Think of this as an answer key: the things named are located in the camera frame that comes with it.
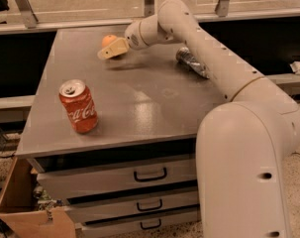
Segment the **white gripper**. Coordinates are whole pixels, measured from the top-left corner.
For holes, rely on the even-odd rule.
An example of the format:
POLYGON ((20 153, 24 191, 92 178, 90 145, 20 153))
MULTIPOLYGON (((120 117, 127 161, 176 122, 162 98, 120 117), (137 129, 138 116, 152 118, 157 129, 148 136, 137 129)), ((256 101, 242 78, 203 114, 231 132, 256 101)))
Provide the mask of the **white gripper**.
POLYGON ((133 22, 127 27, 125 31, 125 38, 117 37, 117 39, 112 42, 109 46, 103 48, 98 52, 98 58, 100 60, 107 60, 113 57, 125 54, 131 49, 140 50, 143 47, 143 40, 140 35, 140 22, 133 22))

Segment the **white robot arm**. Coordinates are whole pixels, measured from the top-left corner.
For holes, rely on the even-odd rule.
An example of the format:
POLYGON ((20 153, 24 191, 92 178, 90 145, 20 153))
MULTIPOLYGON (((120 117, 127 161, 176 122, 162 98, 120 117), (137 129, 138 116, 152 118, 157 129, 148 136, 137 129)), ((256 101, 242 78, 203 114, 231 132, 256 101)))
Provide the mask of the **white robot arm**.
POLYGON ((300 145, 300 106, 203 30, 180 0, 165 0, 98 56, 171 42, 186 45, 226 101, 205 116, 196 139, 204 238, 292 238, 282 160, 300 145))

